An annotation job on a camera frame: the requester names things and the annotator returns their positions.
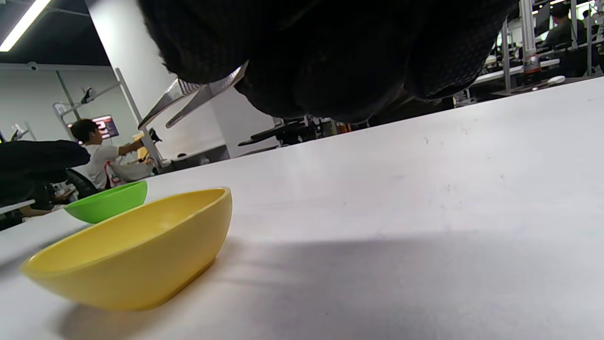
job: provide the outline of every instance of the ceiling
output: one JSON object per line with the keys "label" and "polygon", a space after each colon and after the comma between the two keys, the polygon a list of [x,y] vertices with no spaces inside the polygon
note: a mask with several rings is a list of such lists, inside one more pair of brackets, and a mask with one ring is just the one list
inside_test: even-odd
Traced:
{"label": "ceiling", "polygon": [[[6,0],[6,4],[0,4],[0,42],[8,36],[31,3],[33,0]],[[9,52],[0,52],[0,63],[28,62],[109,65],[84,0],[51,0],[17,44]]]}

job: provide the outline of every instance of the green bowl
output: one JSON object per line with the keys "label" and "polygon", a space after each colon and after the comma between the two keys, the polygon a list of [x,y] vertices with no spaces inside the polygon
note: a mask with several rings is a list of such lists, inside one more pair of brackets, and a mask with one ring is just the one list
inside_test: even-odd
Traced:
{"label": "green bowl", "polygon": [[147,198],[147,182],[135,182],[99,192],[65,207],[71,216],[88,223],[99,223],[142,205]]}

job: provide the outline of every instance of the black hair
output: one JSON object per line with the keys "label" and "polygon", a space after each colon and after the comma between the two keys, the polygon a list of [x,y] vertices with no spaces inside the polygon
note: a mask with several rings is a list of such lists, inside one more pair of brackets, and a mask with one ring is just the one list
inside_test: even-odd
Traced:
{"label": "black hair", "polygon": [[551,9],[551,16],[554,18],[562,19],[568,18],[568,13],[570,12],[570,6],[564,3],[555,4]]}
{"label": "black hair", "polygon": [[82,143],[90,140],[90,132],[96,132],[98,125],[90,119],[78,120],[71,126],[71,134]]}

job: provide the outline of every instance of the yellow bowl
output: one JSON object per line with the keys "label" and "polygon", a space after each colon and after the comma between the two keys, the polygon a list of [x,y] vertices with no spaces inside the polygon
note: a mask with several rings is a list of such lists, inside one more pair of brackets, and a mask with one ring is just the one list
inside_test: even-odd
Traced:
{"label": "yellow bowl", "polygon": [[214,263],[232,210],[228,188],[164,198],[55,243],[21,270],[38,285],[82,304],[152,309]]}

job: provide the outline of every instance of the white bag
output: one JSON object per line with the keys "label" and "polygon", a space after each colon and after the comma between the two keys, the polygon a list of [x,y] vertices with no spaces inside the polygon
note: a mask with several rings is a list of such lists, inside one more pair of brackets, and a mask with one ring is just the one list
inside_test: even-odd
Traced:
{"label": "white bag", "polygon": [[[125,183],[130,183],[149,177],[153,171],[153,164],[134,163],[129,165],[121,165],[110,162],[109,169],[119,178],[119,180]],[[107,171],[107,175],[111,179],[112,187],[124,184],[119,183],[119,181],[115,181],[114,178],[112,178],[112,176],[109,174],[109,171]]]}

